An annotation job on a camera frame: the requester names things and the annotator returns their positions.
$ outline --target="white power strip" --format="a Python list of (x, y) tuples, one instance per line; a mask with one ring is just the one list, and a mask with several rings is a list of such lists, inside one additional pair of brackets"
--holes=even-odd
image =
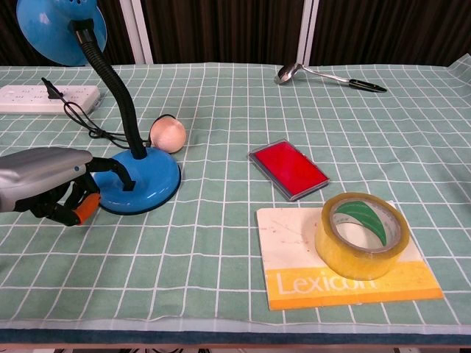
[[(66, 101), (78, 104), (89, 113), (100, 103), (97, 86), (55, 86)], [(45, 85), (4, 86), (0, 88), (0, 114), (65, 115), (60, 99), (49, 99)]]

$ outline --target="black spoon handle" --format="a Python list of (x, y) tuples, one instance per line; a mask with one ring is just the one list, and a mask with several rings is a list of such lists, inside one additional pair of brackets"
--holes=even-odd
[(369, 92), (387, 92), (388, 90), (385, 88), (382, 88), (381, 86), (374, 85), (372, 83), (368, 83), (365, 81), (360, 81), (359, 79), (351, 79), (348, 82), (348, 85), (353, 88), (357, 88), (359, 90), (367, 90)]

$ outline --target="lamp shade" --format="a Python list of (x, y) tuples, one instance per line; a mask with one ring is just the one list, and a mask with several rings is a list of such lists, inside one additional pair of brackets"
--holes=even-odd
[(56, 63), (79, 66), (87, 63), (69, 26), (71, 20), (93, 19), (99, 48), (106, 45), (106, 26), (96, 0), (18, 0), (16, 17), (29, 43)]

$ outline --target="red ink pad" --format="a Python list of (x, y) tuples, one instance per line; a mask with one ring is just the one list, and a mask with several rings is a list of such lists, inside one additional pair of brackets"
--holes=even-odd
[(329, 178), (286, 140), (249, 153), (249, 158), (289, 200), (295, 201), (323, 188)]

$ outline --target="metal spoon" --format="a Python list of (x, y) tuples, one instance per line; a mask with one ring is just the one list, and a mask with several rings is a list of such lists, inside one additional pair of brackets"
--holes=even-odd
[(275, 77), (276, 83), (281, 85), (289, 81), (300, 68), (314, 75), (327, 77), (328, 79), (334, 79), (336, 81), (343, 82), (343, 83), (348, 83), (350, 87), (357, 88), (359, 90), (368, 90), (369, 92), (387, 92), (387, 89), (382, 88), (381, 86), (378, 86), (378, 85), (374, 85), (372, 83), (360, 81), (358, 79), (344, 79), (343, 77), (323, 74), (322, 72), (318, 72), (318, 71), (311, 70), (310, 68), (306, 68), (303, 64), (299, 64), (299, 63), (292, 63), (292, 64), (283, 66), (278, 71), (278, 75)]

